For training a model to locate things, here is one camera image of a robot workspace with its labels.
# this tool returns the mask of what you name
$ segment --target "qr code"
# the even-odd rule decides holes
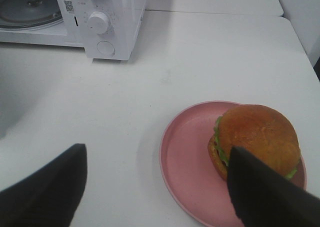
[[[70,0],[65,0],[64,4],[65,4],[66,11],[74,12],[74,6],[72,5],[72,2]]]

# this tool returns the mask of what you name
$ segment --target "pink plate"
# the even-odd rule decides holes
[[[159,160],[164,182],[175,201],[208,227],[243,227],[231,203],[227,183],[213,166],[207,144],[217,117],[239,105],[204,102],[178,114],[164,132]],[[292,182],[306,189],[301,158]]]

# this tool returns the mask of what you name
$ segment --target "microwave button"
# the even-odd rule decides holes
[[[112,43],[108,41],[100,41],[96,45],[98,51],[106,56],[113,56],[115,54],[115,47],[113,46]]]
[[[87,26],[94,33],[103,34],[109,29],[110,21],[105,13],[95,11],[89,16]]]

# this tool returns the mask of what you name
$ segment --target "white wall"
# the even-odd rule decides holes
[[[320,0],[280,0],[309,60],[314,66],[320,56]]]

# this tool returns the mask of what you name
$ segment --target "hamburger bun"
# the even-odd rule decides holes
[[[227,159],[233,146],[240,146],[282,176],[287,176],[300,160],[297,134],[289,120],[278,111],[263,105],[244,104],[225,112],[219,120],[216,134],[208,143],[211,161],[223,179],[227,165],[221,161],[215,145]]]

